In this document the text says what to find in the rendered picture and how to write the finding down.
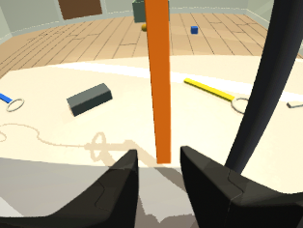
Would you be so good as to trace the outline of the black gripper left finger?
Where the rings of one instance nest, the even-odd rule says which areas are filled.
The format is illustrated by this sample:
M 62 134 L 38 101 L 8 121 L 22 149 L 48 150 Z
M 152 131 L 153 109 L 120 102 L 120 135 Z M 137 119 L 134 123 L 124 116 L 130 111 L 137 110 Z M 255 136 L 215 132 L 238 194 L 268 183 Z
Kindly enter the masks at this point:
M 137 150 L 128 150 L 59 211 L 47 216 L 0 216 L 0 228 L 133 228 L 139 201 Z

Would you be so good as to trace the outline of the orange bar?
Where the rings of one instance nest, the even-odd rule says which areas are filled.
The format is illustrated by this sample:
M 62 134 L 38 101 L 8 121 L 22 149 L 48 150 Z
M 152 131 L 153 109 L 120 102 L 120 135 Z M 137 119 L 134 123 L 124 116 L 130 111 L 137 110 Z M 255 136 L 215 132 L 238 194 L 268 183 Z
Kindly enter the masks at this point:
M 145 0 L 156 163 L 171 164 L 171 51 L 168 0 Z

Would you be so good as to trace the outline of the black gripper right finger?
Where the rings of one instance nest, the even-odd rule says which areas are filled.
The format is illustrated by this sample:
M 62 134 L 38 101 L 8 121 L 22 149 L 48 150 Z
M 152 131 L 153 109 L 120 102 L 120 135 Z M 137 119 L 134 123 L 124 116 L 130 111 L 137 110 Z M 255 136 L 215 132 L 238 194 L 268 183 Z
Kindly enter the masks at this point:
M 179 168 L 199 228 L 303 228 L 303 191 L 258 184 L 191 146 L 179 148 Z

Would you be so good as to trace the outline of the blue handle with grey loop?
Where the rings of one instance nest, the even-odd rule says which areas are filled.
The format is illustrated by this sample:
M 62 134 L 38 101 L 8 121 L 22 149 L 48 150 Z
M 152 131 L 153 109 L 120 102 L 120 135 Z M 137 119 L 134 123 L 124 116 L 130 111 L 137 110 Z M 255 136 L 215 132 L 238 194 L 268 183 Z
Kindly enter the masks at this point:
M 19 98 L 19 99 L 14 99 L 12 100 L 11 98 L 8 98 L 8 96 L 4 96 L 3 94 L 1 94 L 0 92 L 0 99 L 3 100 L 3 102 L 6 102 L 8 105 L 7 105 L 7 110 L 8 111 L 13 111 L 13 110 L 18 110 L 20 106 L 23 105 L 24 103 L 24 99 L 23 98 Z M 19 100 L 22 100 L 22 102 L 19 104 L 19 106 L 15 107 L 14 109 L 12 110 L 9 110 L 9 105 L 11 105 L 12 102 L 16 102 L 16 101 L 19 101 Z

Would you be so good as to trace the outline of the yellow handle with grey ring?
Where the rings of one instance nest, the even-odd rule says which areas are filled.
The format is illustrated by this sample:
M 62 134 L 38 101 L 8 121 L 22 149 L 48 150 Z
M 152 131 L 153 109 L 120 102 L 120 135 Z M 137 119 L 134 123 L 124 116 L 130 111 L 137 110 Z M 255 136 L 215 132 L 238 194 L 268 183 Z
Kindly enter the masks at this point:
M 206 91 L 211 95 L 217 96 L 217 98 L 232 102 L 234 110 L 238 111 L 238 113 L 244 114 L 244 110 L 238 109 L 237 106 L 234 106 L 234 102 L 236 100 L 248 101 L 249 98 L 245 98 L 245 96 L 238 96 L 238 98 L 234 98 L 234 96 L 224 94 L 224 92 L 222 92 L 222 91 L 214 90 L 214 88 L 206 86 L 206 84 L 195 82 L 195 80 L 191 80 L 189 78 L 185 78 L 185 80 L 183 80 L 183 82 L 190 84 L 190 86 L 201 88 L 201 90 Z

